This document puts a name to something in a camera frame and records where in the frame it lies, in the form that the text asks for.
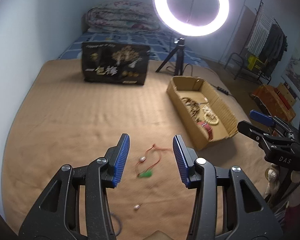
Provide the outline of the black tripod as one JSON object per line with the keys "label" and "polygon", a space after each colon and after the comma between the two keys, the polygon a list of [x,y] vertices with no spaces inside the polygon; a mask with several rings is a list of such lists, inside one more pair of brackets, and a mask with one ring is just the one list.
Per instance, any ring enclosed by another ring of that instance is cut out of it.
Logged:
{"label": "black tripod", "polygon": [[176,55],[176,62],[174,68],[174,76],[182,76],[184,73],[184,48],[185,48],[185,38],[180,37],[174,41],[176,44],[175,48],[167,55],[166,59],[161,63],[161,65],[155,71],[160,72],[162,68],[170,61],[170,59]]}

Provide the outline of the brown bed blanket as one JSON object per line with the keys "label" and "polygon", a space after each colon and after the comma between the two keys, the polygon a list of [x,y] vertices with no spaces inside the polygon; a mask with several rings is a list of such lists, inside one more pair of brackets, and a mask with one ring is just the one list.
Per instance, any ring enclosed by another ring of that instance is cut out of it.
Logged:
{"label": "brown bed blanket", "polygon": [[143,239],[157,230],[186,238],[195,191],[181,182],[171,148],[177,134],[187,146],[191,141],[166,93],[171,76],[156,73],[157,66],[149,63],[143,86],[127,86],[85,82],[79,60],[43,65],[4,154],[4,212],[14,231],[62,165],[88,165],[127,133],[122,180],[107,192],[123,224],[119,239]]}

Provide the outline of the folded quilt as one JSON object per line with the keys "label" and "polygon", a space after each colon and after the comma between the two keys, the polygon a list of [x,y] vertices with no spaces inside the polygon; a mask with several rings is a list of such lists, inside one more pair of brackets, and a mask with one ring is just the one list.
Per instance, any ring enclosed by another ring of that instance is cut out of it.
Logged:
{"label": "folded quilt", "polygon": [[161,30],[160,20],[150,4],[129,0],[98,3],[85,13],[85,22],[94,32],[153,33]]}

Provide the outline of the blue patterned bed sheet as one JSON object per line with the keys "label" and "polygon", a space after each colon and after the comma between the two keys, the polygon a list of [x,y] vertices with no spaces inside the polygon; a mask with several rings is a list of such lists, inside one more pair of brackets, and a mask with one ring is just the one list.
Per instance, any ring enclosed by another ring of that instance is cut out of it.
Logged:
{"label": "blue patterned bed sheet", "polygon": [[168,31],[154,33],[137,32],[137,33],[83,33],[74,43],[72,43],[61,55],[59,60],[79,59],[82,56],[83,42],[112,42],[133,45],[150,46],[150,60],[162,61],[175,48],[174,35]]}

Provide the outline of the red strap wristwatch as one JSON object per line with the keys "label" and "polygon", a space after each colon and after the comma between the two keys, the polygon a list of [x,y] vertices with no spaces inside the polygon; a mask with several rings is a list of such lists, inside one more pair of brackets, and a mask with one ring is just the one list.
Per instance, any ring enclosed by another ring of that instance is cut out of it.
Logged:
{"label": "red strap wristwatch", "polygon": [[198,122],[197,125],[206,130],[206,132],[208,133],[208,140],[211,141],[213,139],[212,127],[204,121]]}

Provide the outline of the cardboard box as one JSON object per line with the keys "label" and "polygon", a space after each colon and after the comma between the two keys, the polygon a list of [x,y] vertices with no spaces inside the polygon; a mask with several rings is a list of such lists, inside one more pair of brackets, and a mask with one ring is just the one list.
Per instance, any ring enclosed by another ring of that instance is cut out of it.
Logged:
{"label": "cardboard box", "polygon": [[[237,133],[237,118],[215,89],[199,77],[174,76],[168,84],[167,94],[195,149],[202,150]],[[213,139],[197,125],[207,122],[213,131]]]}

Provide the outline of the black snack bag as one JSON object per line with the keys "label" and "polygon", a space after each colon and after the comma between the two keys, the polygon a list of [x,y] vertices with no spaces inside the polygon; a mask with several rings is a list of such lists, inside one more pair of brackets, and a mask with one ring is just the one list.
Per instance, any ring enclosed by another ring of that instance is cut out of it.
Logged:
{"label": "black snack bag", "polygon": [[150,47],[112,42],[82,43],[82,73],[87,82],[144,85]]}

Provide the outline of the metal clothes rack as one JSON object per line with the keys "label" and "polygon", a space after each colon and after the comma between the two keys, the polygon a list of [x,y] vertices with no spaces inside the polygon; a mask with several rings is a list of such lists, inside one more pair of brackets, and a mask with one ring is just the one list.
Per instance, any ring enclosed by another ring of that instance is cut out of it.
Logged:
{"label": "metal clothes rack", "polygon": [[269,84],[272,73],[288,49],[287,35],[260,0],[249,33],[239,51],[233,51],[223,69],[238,78]]}

